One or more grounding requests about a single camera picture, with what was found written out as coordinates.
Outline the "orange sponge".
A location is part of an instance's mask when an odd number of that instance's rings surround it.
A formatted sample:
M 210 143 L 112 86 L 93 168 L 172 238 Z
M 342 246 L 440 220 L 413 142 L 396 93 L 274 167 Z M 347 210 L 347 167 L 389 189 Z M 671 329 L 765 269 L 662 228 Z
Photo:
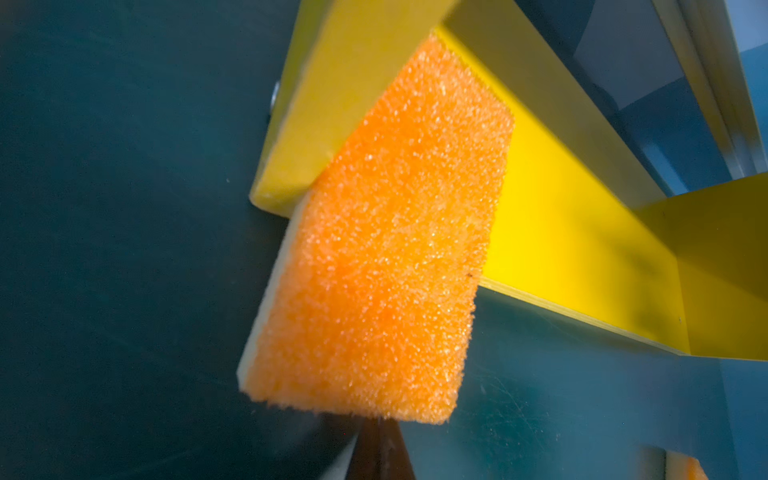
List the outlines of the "orange sponge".
M 446 422 L 514 119 L 429 36 L 300 201 L 236 378 L 298 410 Z
M 700 462 L 675 451 L 665 453 L 665 480 L 708 480 Z

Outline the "yellow shelf pink blue boards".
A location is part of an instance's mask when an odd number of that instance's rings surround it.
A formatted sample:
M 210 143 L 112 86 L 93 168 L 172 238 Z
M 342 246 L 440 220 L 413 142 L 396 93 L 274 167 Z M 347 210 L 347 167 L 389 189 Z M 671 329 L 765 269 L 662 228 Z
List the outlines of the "yellow shelf pink blue boards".
M 514 119 L 479 285 L 668 351 L 766 359 L 767 216 L 728 213 L 766 178 L 626 204 L 598 163 L 634 190 L 650 177 L 513 1 L 302 2 L 251 202 L 291 220 L 431 35 Z

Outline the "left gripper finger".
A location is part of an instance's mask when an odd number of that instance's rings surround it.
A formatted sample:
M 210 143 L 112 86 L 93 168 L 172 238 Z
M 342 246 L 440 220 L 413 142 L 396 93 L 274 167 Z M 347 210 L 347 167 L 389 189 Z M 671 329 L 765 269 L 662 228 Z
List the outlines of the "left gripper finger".
M 398 421 L 383 418 L 363 421 L 345 479 L 416 479 Z

